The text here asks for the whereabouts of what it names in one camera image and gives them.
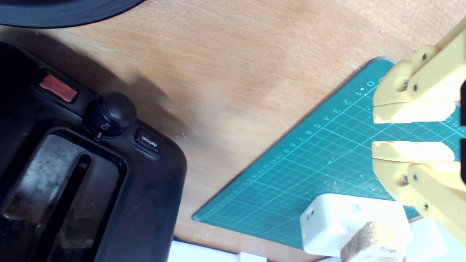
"wooden surface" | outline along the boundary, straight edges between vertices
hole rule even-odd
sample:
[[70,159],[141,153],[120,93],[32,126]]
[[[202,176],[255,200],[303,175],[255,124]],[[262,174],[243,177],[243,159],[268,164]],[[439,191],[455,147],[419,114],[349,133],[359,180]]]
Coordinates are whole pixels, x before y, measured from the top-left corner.
[[141,119],[183,148],[177,236],[307,262],[317,257],[191,215],[355,69],[409,57],[465,14],[463,0],[147,0],[77,28],[1,27],[0,39],[99,92],[127,94]]

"white block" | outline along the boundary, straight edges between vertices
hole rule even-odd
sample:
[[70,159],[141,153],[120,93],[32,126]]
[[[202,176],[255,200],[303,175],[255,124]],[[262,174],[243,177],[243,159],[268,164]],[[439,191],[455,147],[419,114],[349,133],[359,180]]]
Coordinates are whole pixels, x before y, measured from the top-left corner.
[[301,215],[304,251],[314,255],[340,257],[340,250],[369,221],[401,228],[412,241],[403,209],[396,201],[323,194]]
[[238,262],[267,262],[267,258],[260,255],[240,252],[238,253]]

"red button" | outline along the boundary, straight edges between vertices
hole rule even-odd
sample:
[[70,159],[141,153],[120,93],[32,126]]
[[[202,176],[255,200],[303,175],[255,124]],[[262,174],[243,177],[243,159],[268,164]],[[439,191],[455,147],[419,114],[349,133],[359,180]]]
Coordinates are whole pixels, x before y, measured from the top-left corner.
[[60,79],[53,75],[47,75],[39,84],[43,89],[47,89],[59,96],[61,99],[70,103],[76,97],[78,92],[72,89],[69,85],[63,83]]

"white object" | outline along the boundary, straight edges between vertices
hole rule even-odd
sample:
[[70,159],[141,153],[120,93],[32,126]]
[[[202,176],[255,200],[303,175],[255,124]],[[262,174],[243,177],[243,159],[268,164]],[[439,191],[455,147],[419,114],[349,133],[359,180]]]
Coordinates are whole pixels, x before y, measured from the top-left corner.
[[172,241],[168,262],[267,262],[267,258],[245,252],[233,254],[194,244]]
[[423,218],[411,223],[414,241],[408,245],[406,262],[464,261],[466,247],[440,222]]
[[410,224],[413,242],[406,249],[407,262],[428,261],[428,259],[444,256],[448,245],[441,234],[442,224],[434,219],[423,218]]
[[238,262],[267,262],[267,258],[260,255],[240,252],[238,253]]
[[369,221],[386,223],[412,234],[403,205],[396,201],[323,194],[301,215],[304,251],[314,255],[340,256],[340,250]]
[[342,260],[339,257],[329,257],[319,262],[342,262]]

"cutting mat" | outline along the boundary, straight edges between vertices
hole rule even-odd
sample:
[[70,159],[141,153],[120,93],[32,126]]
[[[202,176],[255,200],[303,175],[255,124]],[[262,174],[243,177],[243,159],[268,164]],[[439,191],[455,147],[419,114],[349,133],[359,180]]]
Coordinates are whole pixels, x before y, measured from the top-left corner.
[[[372,122],[374,90],[392,66],[386,59],[369,62],[192,219],[302,249],[299,217],[316,196],[392,199],[372,170],[372,141],[442,141],[458,160],[466,136],[459,108],[444,122]],[[408,218],[418,215],[405,210]]]

